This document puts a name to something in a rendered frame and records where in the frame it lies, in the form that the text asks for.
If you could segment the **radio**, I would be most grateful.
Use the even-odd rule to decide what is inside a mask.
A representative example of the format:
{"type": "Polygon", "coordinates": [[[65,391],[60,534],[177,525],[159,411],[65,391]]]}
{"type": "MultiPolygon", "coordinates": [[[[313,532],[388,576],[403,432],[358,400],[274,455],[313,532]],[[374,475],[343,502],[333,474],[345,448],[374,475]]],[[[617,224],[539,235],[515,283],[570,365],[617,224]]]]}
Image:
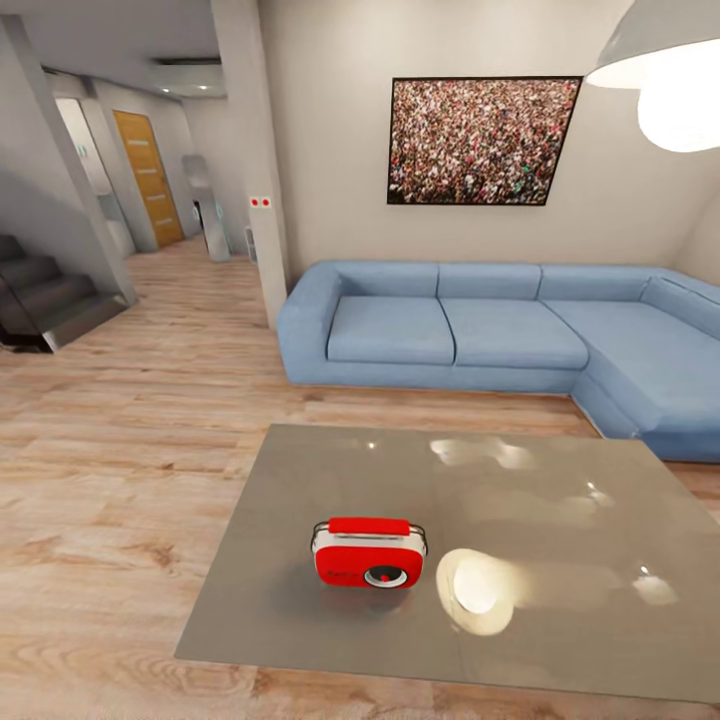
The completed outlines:
{"type": "Polygon", "coordinates": [[[325,583],[379,589],[415,585],[428,555],[426,537],[404,519],[332,517],[316,528],[310,547],[325,583]]]}

